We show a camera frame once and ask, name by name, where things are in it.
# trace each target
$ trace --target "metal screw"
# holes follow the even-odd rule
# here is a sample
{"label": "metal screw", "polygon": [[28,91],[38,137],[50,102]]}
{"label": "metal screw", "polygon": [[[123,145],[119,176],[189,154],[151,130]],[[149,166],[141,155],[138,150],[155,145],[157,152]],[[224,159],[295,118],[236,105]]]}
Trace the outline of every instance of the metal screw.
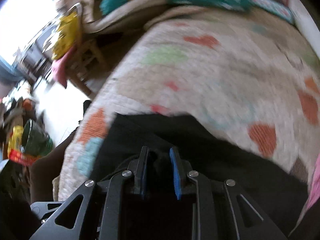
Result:
{"label": "metal screw", "polygon": [[88,180],[84,183],[84,185],[85,185],[86,187],[92,187],[92,186],[94,185],[94,181],[93,181],[92,179],[88,179]]}
{"label": "metal screw", "polygon": [[198,175],[199,175],[199,172],[197,172],[197,171],[189,171],[190,177],[198,177]]}
{"label": "metal screw", "polygon": [[233,187],[236,182],[233,179],[227,179],[226,184],[230,187]]}
{"label": "metal screw", "polygon": [[122,171],[122,176],[124,177],[129,177],[131,176],[132,172],[131,171]]}

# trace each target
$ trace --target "blue gripper pad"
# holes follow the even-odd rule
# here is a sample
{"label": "blue gripper pad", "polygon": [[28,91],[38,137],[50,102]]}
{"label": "blue gripper pad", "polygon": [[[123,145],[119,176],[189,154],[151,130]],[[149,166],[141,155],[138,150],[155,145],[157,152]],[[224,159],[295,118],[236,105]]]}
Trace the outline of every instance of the blue gripper pad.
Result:
{"label": "blue gripper pad", "polygon": [[171,159],[171,164],[172,164],[172,169],[173,169],[173,185],[174,185],[174,192],[176,193],[177,199],[181,199],[181,184],[180,184],[180,175],[178,172],[178,167],[177,167],[177,162],[176,158],[174,156],[173,149],[170,149],[170,159]]}

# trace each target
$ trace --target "orange heart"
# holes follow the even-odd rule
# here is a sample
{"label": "orange heart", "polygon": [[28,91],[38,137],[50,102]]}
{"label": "orange heart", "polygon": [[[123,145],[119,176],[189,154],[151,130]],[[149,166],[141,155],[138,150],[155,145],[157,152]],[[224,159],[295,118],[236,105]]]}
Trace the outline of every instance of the orange heart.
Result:
{"label": "orange heart", "polygon": [[220,44],[220,42],[211,35],[203,35],[200,37],[185,36],[183,39],[191,43],[209,47],[210,49],[213,49],[215,45]]}
{"label": "orange heart", "polygon": [[298,90],[298,96],[305,118],[307,118],[308,122],[312,125],[319,124],[318,103],[316,99],[303,90]]}
{"label": "orange heart", "polygon": [[248,134],[250,139],[258,145],[263,157],[272,157],[277,146],[276,129],[274,126],[255,123],[248,128]]}
{"label": "orange heart", "polygon": [[104,138],[108,133],[107,124],[104,121],[104,118],[103,108],[100,108],[97,112],[92,114],[84,125],[78,142],[82,142],[85,145],[92,137]]}
{"label": "orange heart", "polygon": [[307,88],[309,88],[313,92],[315,92],[318,95],[320,95],[319,89],[318,89],[315,81],[313,80],[313,77],[306,77],[305,80],[304,80],[304,83],[305,83]]}

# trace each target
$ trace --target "bed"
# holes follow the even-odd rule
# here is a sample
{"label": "bed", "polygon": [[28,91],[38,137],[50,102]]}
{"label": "bed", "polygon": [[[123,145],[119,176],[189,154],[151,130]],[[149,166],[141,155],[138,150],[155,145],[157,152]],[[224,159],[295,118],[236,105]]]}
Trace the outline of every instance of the bed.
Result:
{"label": "bed", "polygon": [[59,201],[88,179],[115,113],[189,113],[212,135],[311,184],[320,149],[320,68],[293,25],[259,8],[244,14],[179,6],[146,28],[67,148]]}

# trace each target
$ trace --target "black cloth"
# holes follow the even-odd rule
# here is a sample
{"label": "black cloth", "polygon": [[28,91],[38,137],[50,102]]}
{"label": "black cloth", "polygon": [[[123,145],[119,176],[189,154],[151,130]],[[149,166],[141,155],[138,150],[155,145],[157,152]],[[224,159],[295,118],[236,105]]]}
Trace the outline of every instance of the black cloth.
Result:
{"label": "black cloth", "polygon": [[188,160],[194,170],[209,179],[234,179],[286,236],[295,227],[308,198],[306,184],[273,162],[215,138],[189,115],[118,114],[90,178],[98,181],[115,169],[125,169],[142,146],[157,149],[164,158],[169,158],[170,148],[177,146],[181,159]]}
{"label": "black cloth", "polygon": [[305,213],[297,228],[290,234],[289,240],[320,239],[320,199]]}

